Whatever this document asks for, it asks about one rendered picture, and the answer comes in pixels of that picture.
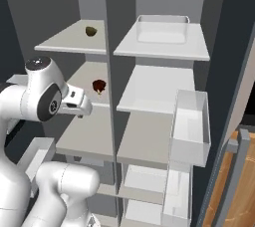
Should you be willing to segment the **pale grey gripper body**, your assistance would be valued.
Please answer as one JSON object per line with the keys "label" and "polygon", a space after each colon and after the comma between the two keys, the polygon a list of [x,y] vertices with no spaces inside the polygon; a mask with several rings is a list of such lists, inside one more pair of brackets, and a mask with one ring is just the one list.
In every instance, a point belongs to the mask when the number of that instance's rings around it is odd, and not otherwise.
{"label": "pale grey gripper body", "polygon": [[61,101],[62,114],[90,115],[93,105],[85,94],[70,93]]}

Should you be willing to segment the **white freezer shelf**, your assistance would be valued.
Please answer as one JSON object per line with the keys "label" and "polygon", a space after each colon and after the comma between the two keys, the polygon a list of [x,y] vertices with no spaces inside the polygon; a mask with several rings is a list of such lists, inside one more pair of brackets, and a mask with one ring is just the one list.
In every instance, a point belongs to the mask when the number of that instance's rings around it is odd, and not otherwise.
{"label": "white freezer shelf", "polygon": [[[93,82],[97,80],[106,83],[100,94],[93,88]],[[110,105],[108,66],[106,63],[85,62],[69,78],[68,83],[82,88],[94,107],[108,107]]]}
{"label": "white freezer shelf", "polygon": [[94,107],[89,116],[75,116],[56,147],[57,152],[61,154],[113,161],[110,109]]}
{"label": "white freezer shelf", "polygon": [[[86,34],[86,28],[97,30],[94,36]],[[107,53],[105,22],[103,20],[79,20],[35,47],[36,51],[62,53]]]}

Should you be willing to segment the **white fridge shelf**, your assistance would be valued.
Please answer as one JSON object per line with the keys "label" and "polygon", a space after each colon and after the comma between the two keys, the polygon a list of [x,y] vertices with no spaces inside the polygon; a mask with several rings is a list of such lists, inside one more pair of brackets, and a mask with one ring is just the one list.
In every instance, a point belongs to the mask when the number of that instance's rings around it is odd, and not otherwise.
{"label": "white fridge shelf", "polygon": [[136,26],[132,25],[114,50],[117,56],[164,58],[187,61],[209,61],[201,26],[189,24],[184,44],[142,43],[136,39]]}
{"label": "white fridge shelf", "polygon": [[118,150],[117,161],[167,169],[171,123],[171,114],[131,113]]}
{"label": "white fridge shelf", "polygon": [[117,110],[172,114],[177,91],[194,89],[192,69],[136,65]]}

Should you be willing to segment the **clear large freezer door bin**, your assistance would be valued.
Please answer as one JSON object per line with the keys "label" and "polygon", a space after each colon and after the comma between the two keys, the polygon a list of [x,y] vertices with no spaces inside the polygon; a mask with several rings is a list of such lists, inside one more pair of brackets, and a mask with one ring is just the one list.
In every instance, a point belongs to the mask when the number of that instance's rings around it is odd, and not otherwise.
{"label": "clear large freezer door bin", "polygon": [[52,137],[34,137],[17,163],[30,179],[31,198],[34,198],[38,191],[36,173],[40,165],[45,161],[51,161],[55,152],[56,145]]}

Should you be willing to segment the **clear small freezer door bin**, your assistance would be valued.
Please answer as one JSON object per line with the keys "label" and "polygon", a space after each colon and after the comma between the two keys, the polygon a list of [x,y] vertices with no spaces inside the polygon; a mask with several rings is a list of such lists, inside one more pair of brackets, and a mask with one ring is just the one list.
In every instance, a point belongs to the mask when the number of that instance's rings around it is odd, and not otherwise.
{"label": "clear small freezer door bin", "polygon": [[7,83],[26,86],[28,84],[28,76],[15,74],[10,79],[7,80]]}

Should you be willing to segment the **clear fridge drawer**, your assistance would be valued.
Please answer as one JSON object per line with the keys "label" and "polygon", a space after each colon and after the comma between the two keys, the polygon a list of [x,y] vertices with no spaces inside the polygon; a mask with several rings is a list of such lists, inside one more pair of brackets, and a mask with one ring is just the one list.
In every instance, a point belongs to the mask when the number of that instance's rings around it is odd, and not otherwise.
{"label": "clear fridge drawer", "polygon": [[120,197],[155,204],[162,203],[165,170],[123,163],[122,175]]}
{"label": "clear fridge drawer", "polygon": [[160,227],[162,206],[129,199],[121,227]]}

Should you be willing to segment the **dark freezer door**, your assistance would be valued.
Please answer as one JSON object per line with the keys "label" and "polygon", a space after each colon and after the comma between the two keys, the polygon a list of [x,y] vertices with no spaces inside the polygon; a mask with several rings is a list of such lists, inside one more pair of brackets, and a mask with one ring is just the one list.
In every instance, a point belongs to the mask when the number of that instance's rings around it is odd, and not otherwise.
{"label": "dark freezer door", "polygon": [[[32,39],[36,16],[43,12],[41,0],[0,0],[0,84],[14,74],[24,74],[25,62],[34,55]],[[5,137],[7,159],[17,170],[16,163],[34,136],[43,136],[39,122],[21,120]]]}

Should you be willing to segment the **clear shallow fridge tray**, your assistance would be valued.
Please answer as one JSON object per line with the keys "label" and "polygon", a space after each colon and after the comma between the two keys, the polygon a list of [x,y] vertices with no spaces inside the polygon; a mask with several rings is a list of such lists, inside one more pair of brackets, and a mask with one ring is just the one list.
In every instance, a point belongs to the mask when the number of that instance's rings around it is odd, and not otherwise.
{"label": "clear shallow fridge tray", "polygon": [[183,44],[189,18],[181,15],[140,15],[136,20],[136,37],[143,43]]}

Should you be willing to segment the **clear large fridge door bin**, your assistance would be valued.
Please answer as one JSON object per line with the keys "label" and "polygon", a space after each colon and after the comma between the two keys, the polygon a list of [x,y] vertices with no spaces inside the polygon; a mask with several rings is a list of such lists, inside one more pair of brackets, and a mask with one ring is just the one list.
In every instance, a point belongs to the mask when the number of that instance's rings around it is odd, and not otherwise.
{"label": "clear large fridge door bin", "polygon": [[179,90],[170,135],[169,158],[204,167],[210,146],[207,92]]}

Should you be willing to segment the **clear narrow fridge door bin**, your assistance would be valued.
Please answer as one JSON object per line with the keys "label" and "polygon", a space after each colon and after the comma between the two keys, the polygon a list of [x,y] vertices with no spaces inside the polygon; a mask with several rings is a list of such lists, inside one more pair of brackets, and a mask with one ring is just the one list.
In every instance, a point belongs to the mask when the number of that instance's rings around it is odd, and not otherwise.
{"label": "clear narrow fridge door bin", "polygon": [[161,211],[163,227],[190,227],[192,171],[168,171]]}

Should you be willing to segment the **dark fridge door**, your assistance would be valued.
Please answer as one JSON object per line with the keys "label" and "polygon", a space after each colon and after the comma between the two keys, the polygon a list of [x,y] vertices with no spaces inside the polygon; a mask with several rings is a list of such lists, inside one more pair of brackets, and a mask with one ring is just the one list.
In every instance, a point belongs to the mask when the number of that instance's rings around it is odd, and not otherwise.
{"label": "dark fridge door", "polygon": [[204,168],[193,172],[191,227],[203,218],[221,163],[234,93],[255,24],[255,0],[223,0],[205,90],[208,93],[211,148]]}

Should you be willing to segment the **olive green food lump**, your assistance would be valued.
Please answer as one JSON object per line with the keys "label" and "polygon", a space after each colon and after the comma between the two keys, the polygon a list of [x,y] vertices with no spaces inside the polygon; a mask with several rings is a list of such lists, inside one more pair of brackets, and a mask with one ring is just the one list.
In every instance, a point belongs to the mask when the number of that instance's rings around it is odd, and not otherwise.
{"label": "olive green food lump", "polygon": [[87,26],[86,27],[86,34],[89,37],[94,37],[97,34],[98,30],[94,27]]}

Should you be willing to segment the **wooden cupboard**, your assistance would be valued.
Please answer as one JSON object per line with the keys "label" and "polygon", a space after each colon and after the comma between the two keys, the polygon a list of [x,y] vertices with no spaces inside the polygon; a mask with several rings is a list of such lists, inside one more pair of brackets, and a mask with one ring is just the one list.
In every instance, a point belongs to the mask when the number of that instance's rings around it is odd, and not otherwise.
{"label": "wooden cupboard", "polygon": [[[255,133],[250,133],[250,138],[241,177],[222,227],[255,227]],[[233,156],[233,152],[224,154],[202,227],[212,227]]]}

